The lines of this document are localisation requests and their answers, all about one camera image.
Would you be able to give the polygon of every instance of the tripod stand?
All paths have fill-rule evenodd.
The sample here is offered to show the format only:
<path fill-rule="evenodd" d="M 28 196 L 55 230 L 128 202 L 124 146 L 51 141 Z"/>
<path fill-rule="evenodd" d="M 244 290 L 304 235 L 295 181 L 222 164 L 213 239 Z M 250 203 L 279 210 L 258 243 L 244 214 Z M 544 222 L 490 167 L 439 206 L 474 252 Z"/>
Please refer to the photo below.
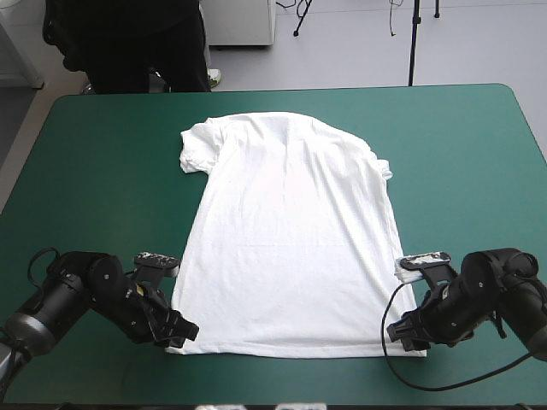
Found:
<path fill-rule="evenodd" d="M 298 22 L 297 29 L 293 32 L 293 36 L 297 37 L 300 31 L 300 26 L 302 25 L 306 15 L 308 14 L 309 7 L 313 0 L 304 0 L 306 2 L 306 9 L 304 10 L 303 15 L 300 17 Z M 441 14 L 439 13 L 439 1 L 435 0 L 435 18 L 438 19 Z M 418 34 L 418 25 L 421 23 L 420 17 L 420 0 L 414 0 L 414 13 L 412 14 L 412 45 L 410 46 L 410 67 L 409 67 L 409 87 L 414 83 L 414 69 L 415 69 L 415 55 L 416 55 L 416 37 Z"/>

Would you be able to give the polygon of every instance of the green table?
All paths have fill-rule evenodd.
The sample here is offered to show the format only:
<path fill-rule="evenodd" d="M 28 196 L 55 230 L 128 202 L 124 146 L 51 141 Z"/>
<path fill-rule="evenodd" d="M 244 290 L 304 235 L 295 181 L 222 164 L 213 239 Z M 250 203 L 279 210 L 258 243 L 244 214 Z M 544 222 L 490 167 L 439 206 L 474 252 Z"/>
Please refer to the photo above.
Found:
<path fill-rule="evenodd" d="M 389 159 L 406 254 L 514 246 L 547 263 L 547 169 L 503 85 L 64 97 L 56 102 L 0 217 L 2 321 L 25 300 L 31 255 L 99 250 L 124 267 L 141 250 L 180 255 L 207 182 L 179 169 L 179 132 L 208 116 L 293 111 L 365 138 Z M 166 279 L 165 289 L 174 282 Z M 416 288 L 421 299 L 424 287 Z M 399 359 L 416 382 L 445 384 L 504 365 L 524 348 L 483 325 L 456 348 Z M 447 393 L 400 384 L 381 358 L 180 356 L 138 346 L 89 312 L 15 380 L 7 401 L 338 404 L 546 403 L 547 364 Z"/>

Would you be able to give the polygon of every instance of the shoe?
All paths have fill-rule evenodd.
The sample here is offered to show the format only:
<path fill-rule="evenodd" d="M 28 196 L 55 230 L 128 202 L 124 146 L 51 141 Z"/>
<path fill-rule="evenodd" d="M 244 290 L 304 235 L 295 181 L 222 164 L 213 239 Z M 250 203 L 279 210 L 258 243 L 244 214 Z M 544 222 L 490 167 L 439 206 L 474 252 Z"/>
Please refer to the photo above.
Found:
<path fill-rule="evenodd" d="M 209 86 L 211 88 L 215 88 L 221 82 L 222 73 L 219 69 L 208 68 L 207 75 L 209 76 Z"/>

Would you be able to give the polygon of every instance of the t-shirt sleeve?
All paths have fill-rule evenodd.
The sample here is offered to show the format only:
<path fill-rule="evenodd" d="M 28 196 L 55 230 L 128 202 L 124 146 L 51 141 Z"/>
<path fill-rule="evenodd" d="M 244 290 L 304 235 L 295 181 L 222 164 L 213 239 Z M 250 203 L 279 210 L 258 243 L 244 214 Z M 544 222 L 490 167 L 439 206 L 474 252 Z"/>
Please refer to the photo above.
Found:
<path fill-rule="evenodd" d="M 180 153 L 180 167 L 185 173 L 203 171 L 209 174 L 215 166 L 222 145 L 224 135 L 218 123 L 209 119 L 201 124 L 194 125 L 190 130 L 180 133 L 182 137 L 182 152 Z"/>

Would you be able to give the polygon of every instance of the t-shirt hem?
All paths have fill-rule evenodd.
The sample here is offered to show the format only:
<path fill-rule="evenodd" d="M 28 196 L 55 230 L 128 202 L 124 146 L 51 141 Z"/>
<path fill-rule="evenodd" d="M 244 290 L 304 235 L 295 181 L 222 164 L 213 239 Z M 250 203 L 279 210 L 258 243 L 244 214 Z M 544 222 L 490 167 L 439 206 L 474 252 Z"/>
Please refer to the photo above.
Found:
<path fill-rule="evenodd" d="M 378 357 L 384 355 L 381 344 L 351 346 L 272 346 L 259 343 L 190 343 L 183 348 L 166 348 L 173 354 L 250 354 L 286 359 L 327 359 L 348 357 Z M 402 347 L 388 345 L 389 356 L 425 357 L 426 351 L 405 352 Z"/>

